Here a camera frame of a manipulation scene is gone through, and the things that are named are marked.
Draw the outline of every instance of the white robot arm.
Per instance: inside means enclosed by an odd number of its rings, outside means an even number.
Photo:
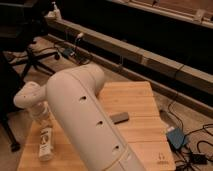
[[[40,91],[36,91],[40,97],[34,94],[34,102],[47,100],[89,171],[144,171],[95,96],[103,85],[104,73],[96,65],[67,69],[56,73],[46,86],[40,87]],[[34,106],[33,100],[25,103],[20,99],[23,96],[18,93],[14,99],[17,106]]]

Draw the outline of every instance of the desk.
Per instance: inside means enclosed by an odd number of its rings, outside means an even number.
[[[159,117],[148,82],[106,83],[98,98],[109,115],[124,111],[129,113],[130,120],[117,127],[147,171],[175,170],[165,137],[165,125]],[[52,120],[54,158],[48,162],[39,162],[40,128],[33,123],[18,171],[87,171],[57,121],[54,118]]]

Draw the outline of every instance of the wire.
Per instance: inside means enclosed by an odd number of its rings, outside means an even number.
[[[197,143],[197,151],[198,151],[199,153],[202,153],[201,150],[200,150],[200,145],[201,145],[201,144],[208,144],[209,146],[213,147],[213,144],[210,143],[210,142],[208,142],[208,141],[205,141],[205,140],[198,141],[198,143]],[[208,161],[210,161],[210,162],[213,163],[212,156],[208,156],[207,154],[205,154],[205,156],[206,156],[206,159],[207,159]]]
[[[204,125],[202,126],[202,128],[193,130],[193,131],[191,131],[191,132],[188,132],[187,134],[184,135],[183,140],[182,140],[182,142],[181,142],[179,148],[181,148],[181,147],[183,146],[186,137],[188,137],[188,136],[191,135],[191,134],[197,133],[197,132],[199,132],[199,131],[205,131],[205,133],[207,133],[207,134],[209,134],[209,135],[212,136],[212,133],[210,133],[210,132],[208,131],[208,128],[212,128],[212,127],[213,127],[213,124],[204,124]]]
[[[190,60],[191,58],[191,55],[188,55],[186,61],[175,71],[174,73],[174,76],[173,76],[173,80],[176,81],[176,78],[178,76],[178,73],[183,69],[183,67],[188,63],[188,61]],[[169,114],[174,116],[181,124],[181,130],[183,131],[184,129],[184,124],[183,124],[183,121],[172,111],[172,105],[176,102],[177,98],[179,96],[179,92],[177,91],[174,98],[172,99],[172,101],[168,104],[168,111],[169,111]]]

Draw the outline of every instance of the plastic bottle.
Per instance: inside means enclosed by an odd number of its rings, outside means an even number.
[[[49,108],[44,102],[41,102],[28,108],[28,111],[33,120],[41,125],[39,160],[51,160],[53,158],[53,125],[50,120]]]
[[[61,11],[58,9],[55,1],[53,2],[53,6],[54,6],[54,13],[55,13],[56,20],[61,20],[62,19]]]

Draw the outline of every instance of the bottle label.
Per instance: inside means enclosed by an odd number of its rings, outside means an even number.
[[[47,161],[52,158],[52,128],[47,127],[41,130],[39,159]]]

